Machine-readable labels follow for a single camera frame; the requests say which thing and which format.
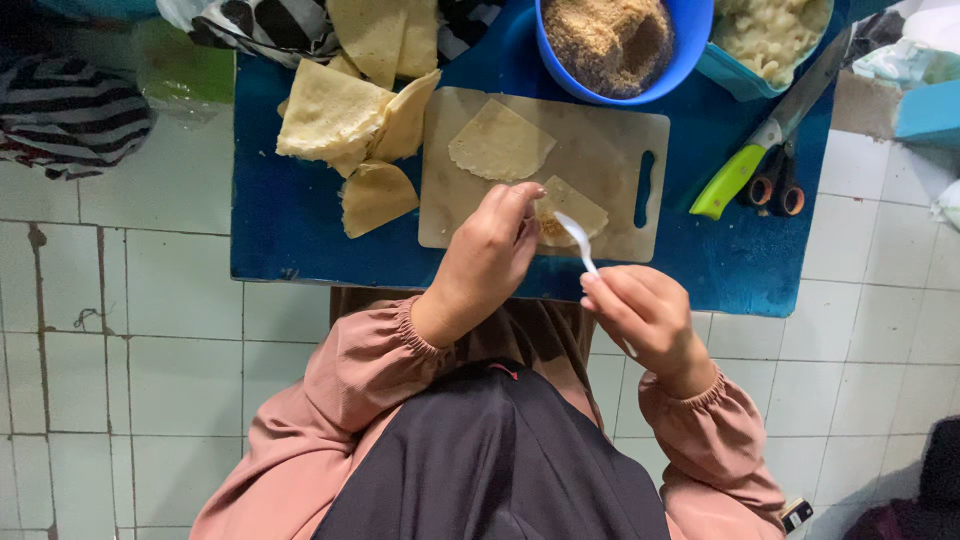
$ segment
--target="white tile floor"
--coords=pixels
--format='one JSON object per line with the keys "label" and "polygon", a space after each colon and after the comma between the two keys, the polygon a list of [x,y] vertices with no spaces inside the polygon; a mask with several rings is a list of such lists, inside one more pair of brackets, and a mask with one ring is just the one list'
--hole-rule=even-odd
{"label": "white tile floor", "polygon": [[[230,125],[161,118],[78,183],[0,164],[0,538],[186,538],[256,408],[324,338],[325,287],[229,279]],[[771,470],[817,511],[791,538],[839,538],[916,493],[932,424],[960,413],[960,233],[929,221],[924,189],[951,174],[831,133],[793,316],[695,313],[764,415]],[[659,481],[642,369],[602,333],[592,351],[608,435]]]}

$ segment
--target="person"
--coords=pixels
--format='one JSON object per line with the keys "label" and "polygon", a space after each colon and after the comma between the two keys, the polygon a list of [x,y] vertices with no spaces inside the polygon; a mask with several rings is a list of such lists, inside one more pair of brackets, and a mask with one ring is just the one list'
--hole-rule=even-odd
{"label": "person", "polygon": [[[615,266],[583,275],[579,305],[510,299],[543,194],[494,187],[422,294],[334,288],[339,319],[259,408],[190,538],[783,538],[760,415],[678,283]],[[603,434],[594,317],[647,369],[638,404],[670,459],[659,495]]]}

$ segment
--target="blue tabletop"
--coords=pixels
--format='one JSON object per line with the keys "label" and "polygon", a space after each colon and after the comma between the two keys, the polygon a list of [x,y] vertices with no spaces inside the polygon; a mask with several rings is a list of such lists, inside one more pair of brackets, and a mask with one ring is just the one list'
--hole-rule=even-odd
{"label": "blue tabletop", "polygon": [[[821,49],[847,22],[847,6],[846,0],[836,1]],[[444,69],[440,85],[577,102],[542,66],[534,15],[533,0],[509,1],[480,43]],[[322,161],[275,154],[281,124],[276,105],[289,94],[294,72],[248,55],[238,55],[237,70],[231,275],[250,281],[429,285],[444,250],[419,245],[418,211],[350,240],[343,231],[337,196],[343,179]],[[785,317],[796,304],[827,145],[832,85],[798,131],[796,177],[806,192],[800,215],[759,217],[736,203],[727,206],[719,221],[687,213],[713,173],[775,104],[776,100],[738,103],[693,72],[666,96],[630,108],[670,118],[660,224],[649,264],[686,287],[694,309]],[[396,165],[419,191],[421,154]],[[642,212],[637,214],[642,220]],[[613,264],[616,261],[597,261],[598,266]],[[578,258],[536,256],[516,295],[578,300],[583,296],[579,285],[583,271]]]}

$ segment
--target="black and white striped fabric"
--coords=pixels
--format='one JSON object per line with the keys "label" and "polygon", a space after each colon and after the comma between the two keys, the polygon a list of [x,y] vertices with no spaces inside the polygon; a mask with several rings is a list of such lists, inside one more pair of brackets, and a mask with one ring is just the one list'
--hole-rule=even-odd
{"label": "black and white striped fabric", "polygon": [[[440,65],[475,45],[506,0],[439,0]],[[190,36],[202,45],[262,55],[290,68],[301,58],[327,63],[340,41],[324,0],[218,0],[193,19]]]}
{"label": "black and white striped fabric", "polygon": [[51,179],[102,174],[154,125],[130,82],[80,59],[34,55],[0,64],[0,160]]}

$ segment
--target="white plastic spoon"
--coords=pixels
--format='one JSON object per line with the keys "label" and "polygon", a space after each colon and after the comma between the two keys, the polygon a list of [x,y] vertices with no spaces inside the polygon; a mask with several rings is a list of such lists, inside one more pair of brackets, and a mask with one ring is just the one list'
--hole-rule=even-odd
{"label": "white plastic spoon", "polygon": [[[581,227],[579,223],[574,221],[572,217],[566,215],[565,213],[554,210],[553,215],[557,218],[557,221],[564,226],[564,229],[566,229],[566,231],[573,236],[573,239],[577,241],[577,244],[580,246],[580,259],[583,260],[587,271],[599,278],[600,273],[597,272],[597,267],[595,264],[593,264],[593,259],[590,258],[590,238],[587,236],[587,232],[584,231],[584,228]],[[631,345],[626,339],[621,338],[620,340],[623,341],[623,346],[624,349],[627,350],[627,355],[629,355],[630,358],[636,359],[636,350],[634,350],[634,346]]]}

